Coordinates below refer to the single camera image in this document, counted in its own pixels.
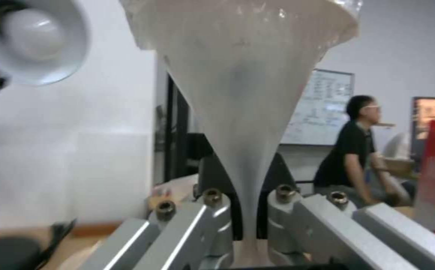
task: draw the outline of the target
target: lamp shade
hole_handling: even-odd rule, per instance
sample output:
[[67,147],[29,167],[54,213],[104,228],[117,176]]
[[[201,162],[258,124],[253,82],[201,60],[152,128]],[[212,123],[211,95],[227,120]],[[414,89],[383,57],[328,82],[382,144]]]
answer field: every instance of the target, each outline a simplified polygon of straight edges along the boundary
[[72,75],[89,43],[72,0],[0,0],[0,76],[51,84]]

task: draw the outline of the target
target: man's hair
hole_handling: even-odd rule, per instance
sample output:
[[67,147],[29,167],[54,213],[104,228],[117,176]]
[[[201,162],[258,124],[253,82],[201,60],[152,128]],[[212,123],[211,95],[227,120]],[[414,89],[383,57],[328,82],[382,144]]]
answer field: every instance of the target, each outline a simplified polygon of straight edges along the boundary
[[371,96],[354,96],[348,102],[346,106],[346,112],[349,115],[351,120],[356,120],[359,118],[359,111],[368,106],[371,102],[374,101],[374,98]]

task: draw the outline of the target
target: glasses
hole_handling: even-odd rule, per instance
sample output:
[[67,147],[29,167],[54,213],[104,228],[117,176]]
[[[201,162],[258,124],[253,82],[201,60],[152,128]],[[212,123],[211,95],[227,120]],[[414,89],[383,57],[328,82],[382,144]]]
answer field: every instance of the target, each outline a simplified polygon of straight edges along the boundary
[[364,106],[364,108],[376,108],[376,110],[381,111],[381,106],[379,105]]

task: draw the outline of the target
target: light bulb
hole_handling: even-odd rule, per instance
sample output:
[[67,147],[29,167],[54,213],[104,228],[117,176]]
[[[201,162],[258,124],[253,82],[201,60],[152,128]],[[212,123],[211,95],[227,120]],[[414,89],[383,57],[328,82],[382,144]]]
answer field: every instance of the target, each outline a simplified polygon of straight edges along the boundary
[[9,45],[20,55],[36,61],[59,55],[65,33],[51,15],[36,9],[12,12],[4,18],[3,32]]

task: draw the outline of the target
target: black t-shirt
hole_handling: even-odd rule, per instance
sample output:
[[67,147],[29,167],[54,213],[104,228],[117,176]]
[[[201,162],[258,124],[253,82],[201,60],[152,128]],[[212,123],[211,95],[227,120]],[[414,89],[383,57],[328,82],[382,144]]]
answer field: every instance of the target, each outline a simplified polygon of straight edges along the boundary
[[314,178],[314,186],[353,186],[344,168],[344,156],[346,154],[358,155],[359,163],[364,169],[369,154],[374,152],[372,133],[363,130],[354,121],[347,122],[339,132],[334,148],[319,166]]

